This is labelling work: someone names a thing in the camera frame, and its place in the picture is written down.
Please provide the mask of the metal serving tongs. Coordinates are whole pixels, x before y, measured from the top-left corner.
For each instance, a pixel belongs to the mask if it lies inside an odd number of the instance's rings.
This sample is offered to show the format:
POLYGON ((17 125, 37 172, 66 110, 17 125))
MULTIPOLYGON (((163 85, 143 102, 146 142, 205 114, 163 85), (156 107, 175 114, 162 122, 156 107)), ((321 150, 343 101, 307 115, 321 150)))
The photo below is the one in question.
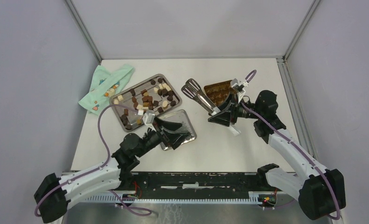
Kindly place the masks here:
MULTIPOLYGON (((201 107, 203 107, 209 114, 210 117, 220 112, 219 108, 207 97, 204 91, 201 89, 200 85, 193 79, 188 79, 182 86, 181 91, 185 96, 191 100, 197 102, 201 107)), ((230 125, 227 127, 235 136, 241 134, 241 131, 235 127, 235 125, 230 125)))

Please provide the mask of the steel tray with rack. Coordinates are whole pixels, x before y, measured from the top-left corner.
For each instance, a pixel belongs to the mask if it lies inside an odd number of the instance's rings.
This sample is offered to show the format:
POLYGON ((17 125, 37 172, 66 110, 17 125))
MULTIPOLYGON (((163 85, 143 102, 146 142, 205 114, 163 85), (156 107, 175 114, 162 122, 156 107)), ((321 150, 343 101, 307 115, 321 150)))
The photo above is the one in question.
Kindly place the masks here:
POLYGON ((110 98, 113 111, 125 132, 143 126, 141 115, 147 111, 160 117, 182 102, 178 92, 162 74, 156 74, 110 98))

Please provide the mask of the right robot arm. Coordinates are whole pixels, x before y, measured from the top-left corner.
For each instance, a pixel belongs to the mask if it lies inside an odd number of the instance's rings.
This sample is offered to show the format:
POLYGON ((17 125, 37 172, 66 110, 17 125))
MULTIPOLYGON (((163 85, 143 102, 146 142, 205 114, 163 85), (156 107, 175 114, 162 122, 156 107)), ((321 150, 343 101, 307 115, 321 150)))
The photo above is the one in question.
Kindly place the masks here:
POLYGON ((269 90, 259 93, 254 103, 231 93, 223 104, 213 106, 208 121, 222 126, 234 125, 238 118, 254 119, 258 137, 275 149, 293 168, 290 175, 276 164, 257 170, 256 185, 261 190, 275 187, 298 201, 303 213, 311 220, 328 216, 341 218, 346 207, 345 182, 337 169, 328 169, 313 158, 287 130, 277 116, 277 95, 269 90))

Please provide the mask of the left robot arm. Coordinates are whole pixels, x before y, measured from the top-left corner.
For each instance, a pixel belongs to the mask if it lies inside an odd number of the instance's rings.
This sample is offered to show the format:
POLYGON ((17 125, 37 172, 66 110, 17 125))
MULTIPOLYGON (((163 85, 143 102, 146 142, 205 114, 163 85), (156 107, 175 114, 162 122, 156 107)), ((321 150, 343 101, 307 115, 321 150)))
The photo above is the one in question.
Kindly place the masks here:
POLYGON ((155 118, 143 137, 129 133, 106 161, 70 175, 47 175, 34 194, 35 216, 47 224, 61 218, 67 210, 93 195, 120 188, 128 190, 133 184, 132 170, 139 158, 160 143, 178 148, 191 135, 182 123, 155 118))

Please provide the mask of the gold chocolate box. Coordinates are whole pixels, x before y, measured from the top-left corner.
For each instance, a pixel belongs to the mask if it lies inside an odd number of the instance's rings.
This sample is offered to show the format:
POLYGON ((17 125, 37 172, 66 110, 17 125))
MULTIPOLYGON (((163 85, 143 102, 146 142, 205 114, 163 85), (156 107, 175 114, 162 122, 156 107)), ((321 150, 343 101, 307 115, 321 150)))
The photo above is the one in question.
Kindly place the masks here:
POLYGON ((207 97, 216 105, 221 105, 226 98, 231 94, 235 93, 235 91, 232 89, 231 80, 219 82, 215 84, 210 84, 204 86, 204 92, 207 95, 207 97))

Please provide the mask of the small square steel tray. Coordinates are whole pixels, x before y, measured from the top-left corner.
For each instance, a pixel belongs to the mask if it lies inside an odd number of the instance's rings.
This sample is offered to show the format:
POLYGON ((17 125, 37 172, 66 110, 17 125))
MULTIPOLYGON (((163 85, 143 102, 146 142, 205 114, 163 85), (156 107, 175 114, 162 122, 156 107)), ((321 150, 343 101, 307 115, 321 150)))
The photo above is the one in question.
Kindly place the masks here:
POLYGON ((187 112, 183 109, 169 112, 164 115, 159 116, 159 118, 163 121, 173 122, 173 123, 180 123, 181 127, 176 130, 176 133, 184 133, 186 132, 185 138, 180 138, 181 145, 194 141, 197 138, 197 134, 190 122, 190 119, 187 115, 187 112))

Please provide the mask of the green printed cloth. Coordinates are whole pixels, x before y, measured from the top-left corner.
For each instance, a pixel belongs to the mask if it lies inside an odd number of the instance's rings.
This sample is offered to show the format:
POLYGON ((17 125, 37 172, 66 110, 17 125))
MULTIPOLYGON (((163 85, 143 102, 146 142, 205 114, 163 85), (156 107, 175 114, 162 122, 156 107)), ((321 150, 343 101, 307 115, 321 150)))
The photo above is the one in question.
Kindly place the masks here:
POLYGON ((78 104, 88 112, 99 115, 110 103, 110 98, 120 93, 129 83, 135 68, 125 64, 110 72, 104 66, 96 67, 89 92, 78 104))

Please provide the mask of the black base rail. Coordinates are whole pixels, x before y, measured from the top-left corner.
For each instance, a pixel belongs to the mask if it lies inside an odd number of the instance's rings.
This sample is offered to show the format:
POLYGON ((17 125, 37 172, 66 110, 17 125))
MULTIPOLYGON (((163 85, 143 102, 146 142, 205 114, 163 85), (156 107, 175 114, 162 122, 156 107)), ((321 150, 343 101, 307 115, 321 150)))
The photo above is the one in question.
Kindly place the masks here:
POLYGON ((141 199, 248 199, 249 193, 276 189, 253 172, 133 172, 117 190, 135 191, 141 199))

